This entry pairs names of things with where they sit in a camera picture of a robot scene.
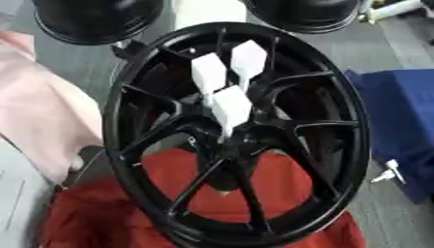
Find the blue cloth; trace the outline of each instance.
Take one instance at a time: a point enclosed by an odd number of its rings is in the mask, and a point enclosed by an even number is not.
[[[366,107],[375,160],[398,161],[414,202],[434,193],[434,70],[346,73]]]

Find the wheel rim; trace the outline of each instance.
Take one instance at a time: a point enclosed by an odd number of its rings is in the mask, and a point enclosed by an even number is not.
[[[249,122],[237,127],[232,139],[219,144],[220,127],[212,116],[201,105],[185,104],[178,99],[197,91],[191,81],[191,59],[212,50],[228,66],[231,47],[247,40],[255,40],[266,48],[268,60],[264,73],[252,82],[248,92],[254,103]],[[146,84],[152,81],[152,72],[162,63],[168,69],[163,74],[170,72],[166,83],[180,85],[172,91],[165,91],[162,82]],[[291,113],[289,115],[303,116],[288,107],[284,100],[294,94],[290,93],[293,89],[304,87],[306,92],[318,88],[328,90],[340,118],[318,119],[320,111],[316,116],[305,115],[303,119],[282,119],[273,114],[277,106]],[[128,111],[128,106],[138,99],[148,101],[148,109],[141,109],[140,116]],[[162,111],[170,113],[170,118],[149,131],[155,124],[155,115]],[[140,128],[132,123],[139,123]],[[148,46],[124,68],[113,86],[104,125],[108,155],[124,190],[162,233],[183,247],[269,247],[316,232],[337,218],[348,205],[361,184],[369,159],[366,117],[357,93],[342,73],[301,40],[245,23],[190,27]],[[325,133],[339,133],[341,143],[338,146],[342,151],[337,161],[343,166],[334,178],[327,178],[319,170],[313,151],[307,151],[298,138],[310,132],[316,136],[311,129],[317,128],[326,130]],[[205,161],[208,170],[199,169],[200,176],[171,201],[141,167],[133,165],[140,161],[143,150],[149,145],[175,133],[186,133],[196,139],[199,161]],[[247,170],[243,165],[254,165],[255,158],[271,148],[279,148],[298,161],[311,176],[314,187],[312,196],[302,205],[279,217],[266,219],[249,183],[249,170],[255,166]],[[251,214],[248,223],[222,223],[188,212],[191,198],[212,173],[219,175],[218,169],[222,167],[231,168],[229,174],[245,197]]]

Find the pink cloth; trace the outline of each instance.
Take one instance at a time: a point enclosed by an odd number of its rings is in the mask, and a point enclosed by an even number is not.
[[[0,134],[61,183],[79,151],[102,145],[97,103],[35,63],[33,37],[0,32]]]

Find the red cloth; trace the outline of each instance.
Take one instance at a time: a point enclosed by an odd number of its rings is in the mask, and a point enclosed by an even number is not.
[[[197,174],[196,156],[172,149],[143,158],[150,177],[170,197]],[[268,217],[301,204],[311,193],[309,176],[287,156],[267,153],[261,158],[252,183]],[[190,208],[227,222],[248,220],[248,209],[236,191],[225,197],[208,186]],[[44,248],[174,247],[155,230],[146,216],[123,193],[113,177],[58,194],[43,229]],[[286,247],[365,248],[365,240],[349,213],[321,232]]]

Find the fabric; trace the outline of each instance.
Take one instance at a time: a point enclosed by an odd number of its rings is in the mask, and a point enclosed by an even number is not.
[[[195,174],[196,156],[171,149],[143,158],[151,179],[173,199]],[[309,176],[286,156],[264,154],[252,183],[268,217],[299,205],[311,193]],[[238,222],[248,218],[239,192],[223,197],[202,188],[190,204],[201,216]],[[41,236],[44,248],[174,247],[160,236],[146,216],[127,198],[114,178],[58,194]],[[365,240],[349,213],[321,232],[286,247],[365,248]]]
[[[414,202],[434,193],[434,70],[347,72],[366,107],[373,157],[395,159]]]
[[[28,35],[0,32],[0,135],[53,183],[64,181],[84,146],[102,145],[96,102],[35,63]]]

